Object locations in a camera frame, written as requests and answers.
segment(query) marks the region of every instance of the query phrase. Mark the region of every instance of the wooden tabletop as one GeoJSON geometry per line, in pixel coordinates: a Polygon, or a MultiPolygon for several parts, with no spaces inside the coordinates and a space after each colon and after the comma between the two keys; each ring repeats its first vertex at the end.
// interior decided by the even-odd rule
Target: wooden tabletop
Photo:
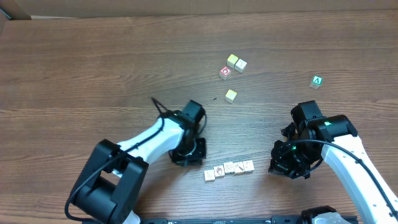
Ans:
{"type": "Polygon", "coordinates": [[[135,209],[142,217],[270,217],[321,205],[358,214],[326,164],[291,180],[267,172],[270,152],[290,110],[316,100],[324,115],[352,121],[398,194],[397,26],[398,11],[6,22],[0,223],[74,223],[63,207],[95,144],[151,126],[151,96],[171,110],[191,99],[204,106],[208,156],[201,167],[166,155],[150,166],[135,209]],[[224,81],[230,54],[248,67],[224,81]],[[324,78],[317,90],[314,75],[324,78]],[[204,170],[244,160],[254,161],[252,174],[205,182],[204,170]]]}

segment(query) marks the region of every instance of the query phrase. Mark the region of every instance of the wooden block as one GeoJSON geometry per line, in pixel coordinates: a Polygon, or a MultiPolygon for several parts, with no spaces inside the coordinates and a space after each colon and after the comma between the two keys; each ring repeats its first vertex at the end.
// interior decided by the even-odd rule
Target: wooden block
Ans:
{"type": "Polygon", "coordinates": [[[253,172],[254,164],[253,161],[243,161],[244,171],[245,172],[253,172]]]}
{"type": "Polygon", "coordinates": [[[321,87],[322,81],[323,81],[322,77],[314,75],[313,78],[312,78],[312,82],[310,84],[310,87],[314,88],[314,89],[317,89],[317,88],[321,87]]]}
{"type": "Polygon", "coordinates": [[[233,54],[231,54],[231,55],[229,56],[229,58],[227,59],[226,64],[227,64],[229,67],[234,68],[237,61],[238,61],[238,57],[235,56],[235,55],[233,55],[233,54]]]}
{"type": "Polygon", "coordinates": [[[236,97],[237,93],[233,90],[228,90],[228,92],[225,95],[225,100],[230,102],[230,103],[234,103],[234,99],[236,97]]]}
{"type": "Polygon", "coordinates": [[[242,73],[243,70],[246,68],[247,65],[248,65],[247,62],[245,62],[245,61],[242,60],[242,59],[239,59],[238,62],[236,62],[235,69],[236,69],[238,72],[242,73]]]}
{"type": "Polygon", "coordinates": [[[227,66],[224,66],[221,70],[220,70],[220,77],[223,79],[223,80],[226,80],[228,77],[229,77],[229,75],[232,73],[232,71],[227,67],[227,66]]]}
{"type": "Polygon", "coordinates": [[[243,162],[234,162],[234,170],[235,170],[235,174],[244,173],[243,162]]]}
{"type": "Polygon", "coordinates": [[[216,177],[214,175],[214,170],[205,170],[205,181],[214,181],[216,177]]]}
{"type": "Polygon", "coordinates": [[[225,174],[235,173],[234,163],[233,162],[225,162],[224,163],[224,171],[225,171],[225,174]]]}
{"type": "Polygon", "coordinates": [[[214,175],[217,177],[224,177],[225,176],[225,171],[224,171],[224,166],[216,166],[214,167],[214,175]]]}

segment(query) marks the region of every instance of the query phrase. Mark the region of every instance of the wood grain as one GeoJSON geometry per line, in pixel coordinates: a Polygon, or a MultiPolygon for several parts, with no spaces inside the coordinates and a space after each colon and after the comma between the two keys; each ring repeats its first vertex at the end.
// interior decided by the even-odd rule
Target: wood grain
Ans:
{"type": "Polygon", "coordinates": [[[148,128],[151,96],[172,110],[203,104],[208,157],[201,167],[166,155],[153,164],[135,209],[142,217],[270,217],[320,205],[357,214],[327,165],[308,180],[267,173],[290,110],[308,100],[347,115],[398,194],[397,21],[398,11],[356,11],[7,22],[0,223],[73,223],[63,206],[94,145],[148,128]],[[224,81],[218,70],[232,53],[248,67],[224,81]],[[318,90],[313,75],[324,78],[318,90]],[[252,174],[205,183],[204,170],[246,159],[252,174]]]}

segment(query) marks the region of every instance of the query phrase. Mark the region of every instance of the row of blocks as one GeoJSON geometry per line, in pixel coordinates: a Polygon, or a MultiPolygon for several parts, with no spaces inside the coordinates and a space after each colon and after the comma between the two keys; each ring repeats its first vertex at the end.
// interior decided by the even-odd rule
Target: row of blocks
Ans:
{"type": "Polygon", "coordinates": [[[226,162],[223,166],[216,166],[212,170],[205,170],[205,181],[214,181],[217,177],[224,177],[225,174],[242,174],[253,171],[253,161],[226,162]]]}
{"type": "MultiPolygon", "coordinates": [[[[243,73],[243,70],[246,68],[246,66],[248,65],[247,62],[245,62],[242,59],[239,59],[237,56],[231,54],[229,56],[229,58],[226,61],[226,64],[231,67],[231,68],[235,68],[238,72],[243,73]]],[[[221,70],[220,70],[220,77],[223,80],[226,80],[228,78],[228,76],[232,73],[231,69],[229,69],[227,66],[224,66],[221,70]]]]}

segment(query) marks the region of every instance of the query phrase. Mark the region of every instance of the robotic hand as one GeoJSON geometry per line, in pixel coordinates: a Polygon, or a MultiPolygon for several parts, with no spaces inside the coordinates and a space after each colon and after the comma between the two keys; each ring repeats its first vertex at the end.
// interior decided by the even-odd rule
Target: robotic hand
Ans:
{"type": "MultiPolygon", "coordinates": [[[[269,172],[307,179],[325,161],[336,172],[364,223],[398,223],[397,197],[373,166],[349,119],[323,116],[315,101],[299,103],[290,114],[294,122],[281,131],[287,142],[275,142],[269,172]]],[[[336,220],[344,223],[333,208],[319,207],[303,211],[300,223],[336,220]]]]}
{"type": "Polygon", "coordinates": [[[160,118],[140,135],[118,144],[108,140],[98,143],[87,160],[65,204],[65,214],[83,223],[137,224],[140,219],[132,212],[148,166],[162,154],[177,165],[201,164],[206,157],[206,141],[198,138],[199,122],[206,117],[205,109],[191,100],[182,111],[169,111],[152,99],[160,118]],[[161,112],[159,106],[167,111],[161,112]],[[101,177],[101,171],[120,177],[117,185],[101,177]],[[92,218],[69,214],[72,203],[92,218]]]}

